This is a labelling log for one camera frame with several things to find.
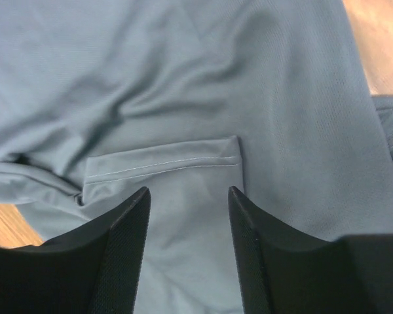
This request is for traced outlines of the grey t shirt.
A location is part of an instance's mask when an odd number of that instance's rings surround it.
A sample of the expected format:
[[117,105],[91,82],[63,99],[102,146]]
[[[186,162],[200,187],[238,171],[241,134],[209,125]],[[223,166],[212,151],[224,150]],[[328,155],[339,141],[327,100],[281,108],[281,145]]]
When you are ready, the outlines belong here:
[[0,1],[0,203],[50,239],[151,191],[136,313],[243,311],[230,186],[393,233],[393,103],[341,1]]

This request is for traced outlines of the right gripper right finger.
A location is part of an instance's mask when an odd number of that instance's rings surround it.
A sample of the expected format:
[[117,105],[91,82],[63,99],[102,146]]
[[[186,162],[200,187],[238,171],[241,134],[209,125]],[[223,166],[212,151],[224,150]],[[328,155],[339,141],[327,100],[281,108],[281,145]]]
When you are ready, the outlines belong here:
[[236,187],[228,203],[245,313],[393,313],[393,234],[327,242]]

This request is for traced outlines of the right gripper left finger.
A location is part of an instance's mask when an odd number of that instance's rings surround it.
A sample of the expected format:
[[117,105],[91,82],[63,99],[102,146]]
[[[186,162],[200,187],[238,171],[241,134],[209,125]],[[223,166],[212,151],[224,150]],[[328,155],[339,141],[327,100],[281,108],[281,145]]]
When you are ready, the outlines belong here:
[[0,313],[132,313],[150,207],[144,187],[40,246],[0,247]]

